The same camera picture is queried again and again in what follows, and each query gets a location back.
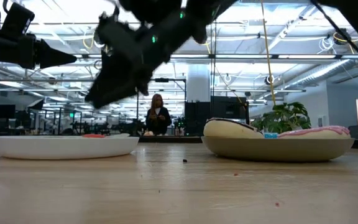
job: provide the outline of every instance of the white plate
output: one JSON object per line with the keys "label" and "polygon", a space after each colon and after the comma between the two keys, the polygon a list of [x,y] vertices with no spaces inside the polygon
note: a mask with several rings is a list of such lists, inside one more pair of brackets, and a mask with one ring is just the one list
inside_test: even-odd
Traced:
{"label": "white plate", "polygon": [[0,156],[16,159],[90,159],[131,153],[139,138],[109,136],[0,136]]}
{"label": "white plate", "polygon": [[321,162],[338,158],[354,139],[202,138],[213,153],[232,159],[277,162]]}

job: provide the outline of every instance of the desk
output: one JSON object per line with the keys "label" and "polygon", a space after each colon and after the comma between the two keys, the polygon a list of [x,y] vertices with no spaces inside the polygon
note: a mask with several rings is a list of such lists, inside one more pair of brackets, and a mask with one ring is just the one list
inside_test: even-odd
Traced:
{"label": "desk", "polygon": [[300,220],[358,223],[358,150],[320,164],[234,161],[202,144],[159,143],[105,159],[0,159],[0,223]]}

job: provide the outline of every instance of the blue object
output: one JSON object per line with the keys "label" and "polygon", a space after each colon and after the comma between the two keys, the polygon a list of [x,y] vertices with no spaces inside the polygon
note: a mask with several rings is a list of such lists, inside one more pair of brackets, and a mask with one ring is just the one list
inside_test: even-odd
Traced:
{"label": "blue object", "polygon": [[264,136],[267,139],[275,139],[278,138],[278,133],[265,133]]}

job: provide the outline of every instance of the red food item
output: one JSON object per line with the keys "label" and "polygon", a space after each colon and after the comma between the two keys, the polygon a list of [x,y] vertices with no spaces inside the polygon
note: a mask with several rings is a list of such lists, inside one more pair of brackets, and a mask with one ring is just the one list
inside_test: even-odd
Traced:
{"label": "red food item", "polygon": [[102,134],[84,134],[84,138],[105,138]]}

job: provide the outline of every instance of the ceiling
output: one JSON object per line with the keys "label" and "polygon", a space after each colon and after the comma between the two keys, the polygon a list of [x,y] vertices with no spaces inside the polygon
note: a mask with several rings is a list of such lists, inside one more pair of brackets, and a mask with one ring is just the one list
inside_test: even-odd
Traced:
{"label": "ceiling", "polygon": [[[78,109],[91,110],[89,106],[80,107],[83,103],[83,94],[78,91],[64,91],[64,89],[77,88],[86,92],[91,80],[98,72],[100,64],[100,48],[93,42],[92,36],[98,25],[98,17],[106,11],[111,14],[114,4],[107,0],[22,0],[16,1],[35,12],[35,19],[29,32],[38,38],[45,39],[56,49],[69,54],[75,54],[80,59],[73,64],[46,68],[43,70],[25,71],[16,65],[0,63],[0,78],[7,80],[47,80],[56,78],[68,80],[67,82],[0,82],[2,88],[28,88],[31,94],[37,96],[55,96],[48,98],[51,103],[74,102]],[[2,21],[6,16],[2,10]],[[275,85],[292,82],[298,76],[317,67],[330,64],[338,59],[334,55],[352,54],[348,45],[333,44],[332,39],[326,40],[328,34],[334,29],[324,18],[322,13],[311,6],[308,1],[266,1],[264,5],[266,20],[267,45],[271,56],[270,69],[275,77]],[[346,28],[358,45],[358,34],[349,25],[342,14],[333,8],[324,7],[328,15],[341,28]],[[127,21],[132,27],[138,27],[135,17],[122,11],[119,20]],[[216,79],[217,90],[268,90],[264,79],[269,75],[264,38],[263,15],[260,3],[237,3],[218,17],[217,23],[207,27],[209,39],[207,45],[199,45],[190,39],[173,55],[170,63],[161,65],[154,73],[154,78],[186,79],[189,66],[193,64],[210,65],[208,54],[216,53]],[[91,58],[82,59],[81,55],[91,54]],[[227,77],[229,87],[222,82]],[[150,89],[159,92],[161,89],[171,91],[162,92],[163,98],[169,101],[168,109],[171,114],[181,115],[185,101],[182,90],[183,82],[150,83]],[[217,95],[231,95],[233,93],[222,91]],[[261,99],[261,93],[252,93],[254,99]],[[147,112],[151,96],[140,96],[139,114]],[[125,99],[104,110],[113,114],[124,113],[134,116],[136,99]]]}

